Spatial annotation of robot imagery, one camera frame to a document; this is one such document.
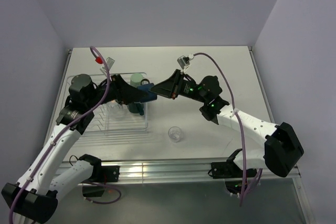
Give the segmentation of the dark green mug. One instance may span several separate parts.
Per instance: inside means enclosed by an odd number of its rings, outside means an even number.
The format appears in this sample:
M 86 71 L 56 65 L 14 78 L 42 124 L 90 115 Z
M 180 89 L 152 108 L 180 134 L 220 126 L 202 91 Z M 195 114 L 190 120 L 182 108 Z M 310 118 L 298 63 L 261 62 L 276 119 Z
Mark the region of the dark green mug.
M 128 104 L 128 110 L 130 113 L 144 115 L 144 104 L 142 103 L 130 103 Z

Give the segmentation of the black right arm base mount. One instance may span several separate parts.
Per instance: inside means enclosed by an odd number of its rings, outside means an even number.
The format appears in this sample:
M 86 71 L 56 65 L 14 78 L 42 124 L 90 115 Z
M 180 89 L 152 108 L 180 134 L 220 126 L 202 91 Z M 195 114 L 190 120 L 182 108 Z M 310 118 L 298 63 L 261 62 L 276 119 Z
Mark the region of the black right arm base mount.
M 242 178 L 243 170 L 233 162 L 212 162 L 208 176 L 213 179 Z

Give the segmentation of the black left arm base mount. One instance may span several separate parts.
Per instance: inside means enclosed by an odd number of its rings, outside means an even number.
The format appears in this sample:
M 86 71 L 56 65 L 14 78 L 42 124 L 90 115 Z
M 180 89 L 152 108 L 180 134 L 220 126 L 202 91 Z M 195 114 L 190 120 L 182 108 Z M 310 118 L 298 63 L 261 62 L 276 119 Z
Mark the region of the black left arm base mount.
M 97 166 L 93 169 L 93 175 L 85 181 L 82 187 L 82 195 L 85 200 L 95 204 L 107 205 L 117 202 L 121 198 L 121 191 L 112 183 L 119 180 L 120 166 L 108 165 Z M 98 198 L 112 194 L 115 199 L 100 201 Z

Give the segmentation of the light green plastic cup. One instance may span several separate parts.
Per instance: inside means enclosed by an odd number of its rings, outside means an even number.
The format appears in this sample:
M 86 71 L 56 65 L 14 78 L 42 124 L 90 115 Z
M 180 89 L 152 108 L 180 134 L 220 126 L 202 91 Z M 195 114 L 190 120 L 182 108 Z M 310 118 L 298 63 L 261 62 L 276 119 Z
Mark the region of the light green plastic cup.
M 141 81 L 144 79 L 141 73 L 133 73 L 130 77 L 130 85 L 133 87 L 138 87 L 141 85 Z

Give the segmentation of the dark blue mug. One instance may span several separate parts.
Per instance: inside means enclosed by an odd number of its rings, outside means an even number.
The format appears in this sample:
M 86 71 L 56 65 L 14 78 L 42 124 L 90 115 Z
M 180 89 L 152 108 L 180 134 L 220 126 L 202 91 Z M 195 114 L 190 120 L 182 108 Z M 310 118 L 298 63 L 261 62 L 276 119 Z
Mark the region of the dark blue mug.
M 142 79 L 140 85 L 137 89 L 146 93 L 146 96 L 142 97 L 138 103 L 147 103 L 157 100 L 158 96 L 156 93 L 151 91 L 151 88 L 154 87 L 154 83 L 150 82 L 149 79 Z

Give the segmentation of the small clear glass cup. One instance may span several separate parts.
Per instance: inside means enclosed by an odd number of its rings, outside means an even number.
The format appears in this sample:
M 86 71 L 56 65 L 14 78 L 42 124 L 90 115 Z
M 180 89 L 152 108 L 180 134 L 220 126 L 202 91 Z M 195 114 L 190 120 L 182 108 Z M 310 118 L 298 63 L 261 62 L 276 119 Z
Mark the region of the small clear glass cup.
M 184 133 L 180 127 L 173 126 L 168 130 L 168 136 L 173 143 L 178 143 L 184 138 Z

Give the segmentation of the large clear glass cup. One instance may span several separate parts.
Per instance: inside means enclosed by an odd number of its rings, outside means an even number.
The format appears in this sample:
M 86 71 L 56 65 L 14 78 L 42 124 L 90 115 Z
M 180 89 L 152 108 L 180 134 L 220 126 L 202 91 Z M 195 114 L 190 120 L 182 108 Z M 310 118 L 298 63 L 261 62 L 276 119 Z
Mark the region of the large clear glass cup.
M 107 104 L 108 116 L 111 118 L 122 118 L 124 117 L 125 110 L 122 105 L 114 102 Z

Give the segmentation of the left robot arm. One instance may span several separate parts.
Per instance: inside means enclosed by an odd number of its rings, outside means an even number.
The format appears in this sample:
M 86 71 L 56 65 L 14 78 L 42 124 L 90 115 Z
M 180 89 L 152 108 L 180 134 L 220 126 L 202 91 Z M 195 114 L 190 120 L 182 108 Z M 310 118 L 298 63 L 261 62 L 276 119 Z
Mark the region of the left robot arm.
M 1 194 L 14 214 L 33 222 L 46 223 L 60 200 L 79 183 L 96 182 L 102 177 L 101 160 L 85 154 L 59 176 L 55 173 L 66 154 L 83 135 L 101 104 L 116 101 L 120 105 L 139 102 L 147 92 L 129 85 L 118 75 L 108 76 L 96 85 L 87 74 L 71 80 L 69 95 L 60 111 L 51 136 L 24 175 L 14 184 L 7 183 Z

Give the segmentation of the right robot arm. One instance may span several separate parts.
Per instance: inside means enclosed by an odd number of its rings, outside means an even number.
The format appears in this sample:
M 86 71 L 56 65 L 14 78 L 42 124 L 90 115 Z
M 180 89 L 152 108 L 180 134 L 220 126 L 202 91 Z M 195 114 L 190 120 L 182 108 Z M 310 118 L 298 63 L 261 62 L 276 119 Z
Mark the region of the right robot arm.
M 176 69 L 166 80 L 155 84 L 151 92 L 168 99 L 183 96 L 203 105 L 202 116 L 217 125 L 226 126 L 254 140 L 258 150 L 244 147 L 228 159 L 228 173 L 240 176 L 246 169 L 266 168 L 279 177 L 287 177 L 303 156 L 303 147 L 293 127 L 282 122 L 274 124 L 258 119 L 221 98 L 222 89 L 217 76 L 206 76 L 196 83 L 189 75 Z

